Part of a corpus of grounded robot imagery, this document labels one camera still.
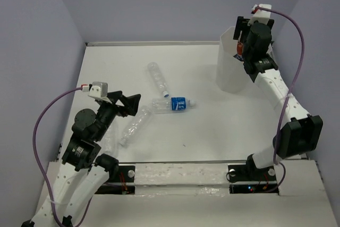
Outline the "clear bottle near left arm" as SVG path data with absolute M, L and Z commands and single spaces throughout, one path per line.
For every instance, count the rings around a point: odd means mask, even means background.
M 141 131 L 147 126 L 152 118 L 152 110 L 150 107 L 144 105 L 139 110 L 136 116 L 123 129 L 119 144 L 122 147 L 128 147 L 137 140 Z

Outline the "orange juice bottle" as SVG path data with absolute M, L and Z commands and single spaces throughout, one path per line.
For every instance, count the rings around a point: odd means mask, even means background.
M 241 62 L 244 61 L 243 57 L 242 57 L 241 55 L 239 55 L 239 54 L 235 54 L 233 57 L 234 57 L 235 59 L 241 61 Z

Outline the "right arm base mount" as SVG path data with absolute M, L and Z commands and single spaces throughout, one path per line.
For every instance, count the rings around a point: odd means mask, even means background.
M 228 166 L 226 179 L 230 194 L 278 193 L 276 172 L 273 166 L 249 174 L 245 164 Z

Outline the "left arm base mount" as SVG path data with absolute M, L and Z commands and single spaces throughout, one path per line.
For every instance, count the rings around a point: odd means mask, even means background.
M 116 174 L 110 174 L 107 181 L 95 192 L 96 195 L 135 194 L 135 166 L 120 165 Z

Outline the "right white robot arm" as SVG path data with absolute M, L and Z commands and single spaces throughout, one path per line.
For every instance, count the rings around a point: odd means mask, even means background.
M 242 16 L 237 18 L 233 39 L 241 55 L 246 74 L 261 89 L 279 116 L 272 145 L 248 156 L 237 176 L 259 179 L 274 163 L 316 149 L 323 120 L 311 115 L 290 92 L 281 77 L 278 65 L 268 54 L 274 20 L 263 23 Z

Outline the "red cap small bottle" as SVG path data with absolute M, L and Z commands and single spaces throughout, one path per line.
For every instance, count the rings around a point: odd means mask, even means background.
M 237 41 L 236 53 L 239 56 L 242 56 L 242 53 L 243 53 L 243 43 L 239 40 Z

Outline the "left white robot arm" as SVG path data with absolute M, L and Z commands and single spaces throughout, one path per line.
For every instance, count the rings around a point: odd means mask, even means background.
M 125 97 L 121 91 L 109 93 L 95 84 L 86 85 L 82 91 L 88 92 L 99 109 L 77 112 L 55 182 L 50 183 L 45 170 L 41 169 L 48 195 L 36 215 L 22 226 L 79 226 L 95 192 L 117 177 L 118 160 L 100 154 L 98 142 L 117 116 L 137 114 L 141 95 Z

